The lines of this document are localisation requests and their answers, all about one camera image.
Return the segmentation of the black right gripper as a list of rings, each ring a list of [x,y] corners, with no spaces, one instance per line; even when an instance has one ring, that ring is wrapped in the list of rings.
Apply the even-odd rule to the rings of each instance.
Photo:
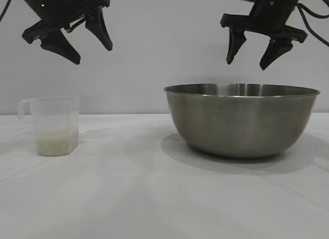
[[[292,40],[303,43],[307,38],[307,33],[286,25],[298,1],[255,0],[248,15],[223,14],[220,25],[229,27],[227,64],[230,65],[233,62],[239,49],[246,42],[245,31],[271,38],[260,60],[261,70],[265,70],[280,56],[291,51]]]

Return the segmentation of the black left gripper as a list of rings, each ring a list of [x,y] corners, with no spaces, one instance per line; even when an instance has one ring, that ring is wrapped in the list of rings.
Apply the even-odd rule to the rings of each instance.
[[[85,23],[89,30],[105,47],[113,50],[102,8],[110,6],[110,0],[24,0],[37,14],[40,21],[24,30],[22,37],[27,43],[41,40],[44,50],[56,53],[76,65],[81,57],[66,39],[62,31],[72,32],[79,24]]]

